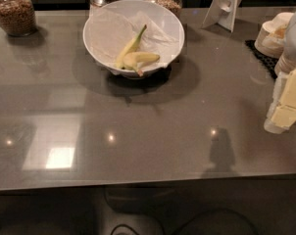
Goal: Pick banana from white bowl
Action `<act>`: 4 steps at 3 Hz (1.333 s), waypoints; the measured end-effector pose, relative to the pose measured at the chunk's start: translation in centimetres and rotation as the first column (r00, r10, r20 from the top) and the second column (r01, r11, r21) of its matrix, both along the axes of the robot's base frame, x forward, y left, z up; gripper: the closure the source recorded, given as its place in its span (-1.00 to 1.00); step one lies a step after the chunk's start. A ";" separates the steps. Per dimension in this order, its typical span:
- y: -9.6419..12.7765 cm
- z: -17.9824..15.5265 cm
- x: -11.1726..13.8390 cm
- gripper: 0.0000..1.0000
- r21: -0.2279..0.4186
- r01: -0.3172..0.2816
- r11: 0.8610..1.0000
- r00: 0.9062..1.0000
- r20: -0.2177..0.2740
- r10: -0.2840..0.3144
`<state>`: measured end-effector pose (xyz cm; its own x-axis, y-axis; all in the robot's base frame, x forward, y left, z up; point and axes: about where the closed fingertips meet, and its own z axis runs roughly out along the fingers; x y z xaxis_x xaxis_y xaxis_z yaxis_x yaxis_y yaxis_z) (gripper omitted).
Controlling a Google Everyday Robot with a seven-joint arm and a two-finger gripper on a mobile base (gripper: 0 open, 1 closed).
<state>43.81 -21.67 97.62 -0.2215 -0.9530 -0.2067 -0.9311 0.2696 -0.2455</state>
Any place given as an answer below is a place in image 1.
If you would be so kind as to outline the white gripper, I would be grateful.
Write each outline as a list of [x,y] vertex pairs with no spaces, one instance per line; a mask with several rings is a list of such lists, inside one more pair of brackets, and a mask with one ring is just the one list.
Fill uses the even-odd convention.
[[296,70],[281,71],[275,81],[264,129],[281,134],[296,122]]

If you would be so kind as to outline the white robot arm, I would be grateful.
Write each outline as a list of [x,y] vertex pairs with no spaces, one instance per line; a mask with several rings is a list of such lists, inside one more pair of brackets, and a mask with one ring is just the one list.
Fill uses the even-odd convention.
[[264,129],[280,134],[296,122],[296,12],[291,17],[283,38],[283,53],[274,67],[272,103]]

